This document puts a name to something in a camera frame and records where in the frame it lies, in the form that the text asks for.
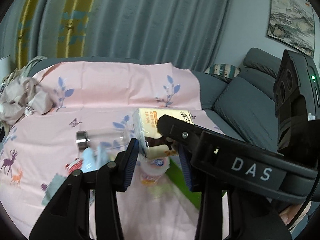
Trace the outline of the person's right hand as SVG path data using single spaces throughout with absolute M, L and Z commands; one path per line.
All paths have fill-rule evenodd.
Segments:
M 279 214 L 279 217 L 283 221 L 285 225 L 290 224 L 291 226 L 289 227 L 294 228 L 297 224 L 300 223 L 300 221 L 305 217 L 305 215 L 308 213 L 310 210 L 312 202 L 309 202 L 308 205 L 305 207 L 305 209 L 301 212 L 301 214 L 297 217 L 297 219 L 291 223 L 294 220 L 295 215 L 302 209 L 302 204 L 300 205 L 293 205 L 285 209 L 283 212 Z

